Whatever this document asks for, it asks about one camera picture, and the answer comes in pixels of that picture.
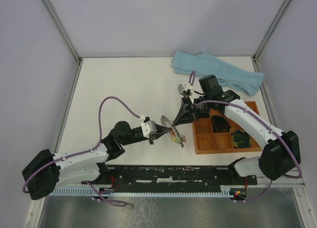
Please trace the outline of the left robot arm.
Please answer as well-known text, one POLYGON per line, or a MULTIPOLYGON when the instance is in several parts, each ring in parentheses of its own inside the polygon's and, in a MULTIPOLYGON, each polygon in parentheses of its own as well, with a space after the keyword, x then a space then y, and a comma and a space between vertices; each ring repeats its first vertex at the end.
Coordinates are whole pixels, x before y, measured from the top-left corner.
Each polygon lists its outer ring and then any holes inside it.
POLYGON ((119 121, 109 134, 91 149, 74 152, 52 153, 49 149, 40 151, 22 170, 25 183, 23 193, 32 200, 51 194, 60 186, 93 182, 106 172, 106 162, 121 156, 125 145, 154 140, 171 132, 170 127, 148 120, 139 127, 131 128, 126 121, 119 121))

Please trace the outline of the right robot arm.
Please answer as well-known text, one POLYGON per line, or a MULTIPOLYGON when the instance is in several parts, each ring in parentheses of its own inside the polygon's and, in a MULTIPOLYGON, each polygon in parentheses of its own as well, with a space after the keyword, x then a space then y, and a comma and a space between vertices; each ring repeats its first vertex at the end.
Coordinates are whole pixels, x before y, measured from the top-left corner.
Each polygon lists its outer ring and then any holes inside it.
POLYGON ((178 85, 182 99, 174 126, 192 123, 215 110, 241 126, 262 149, 258 157, 244 157, 230 164, 239 176, 263 175, 272 181, 302 177, 299 138, 295 132, 284 132, 265 121, 236 92, 223 91, 214 75, 200 78, 199 83, 203 91, 199 97, 195 97, 193 76, 189 83, 178 85))

